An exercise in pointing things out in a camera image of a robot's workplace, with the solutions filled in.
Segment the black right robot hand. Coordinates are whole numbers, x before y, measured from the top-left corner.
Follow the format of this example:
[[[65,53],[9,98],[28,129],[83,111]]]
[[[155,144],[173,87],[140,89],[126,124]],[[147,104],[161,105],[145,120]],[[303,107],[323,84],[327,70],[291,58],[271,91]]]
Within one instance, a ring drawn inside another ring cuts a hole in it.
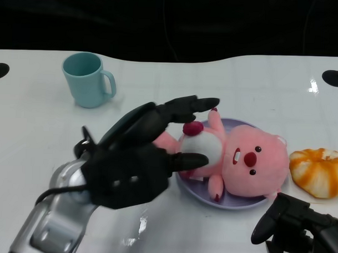
[[[251,243],[267,253],[338,253],[338,219],[279,193],[256,224]]]

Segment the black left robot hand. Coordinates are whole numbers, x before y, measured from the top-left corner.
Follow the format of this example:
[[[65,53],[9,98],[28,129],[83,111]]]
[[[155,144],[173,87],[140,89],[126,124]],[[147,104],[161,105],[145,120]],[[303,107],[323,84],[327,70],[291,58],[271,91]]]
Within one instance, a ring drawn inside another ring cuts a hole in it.
[[[170,123],[191,123],[195,113],[213,109],[219,102],[192,95],[162,105],[145,103],[123,116],[98,143],[83,128],[84,138],[74,153],[77,158],[88,156],[81,171],[92,203],[111,209],[149,203],[168,188],[174,172],[206,165],[203,154],[171,153],[154,140]]]

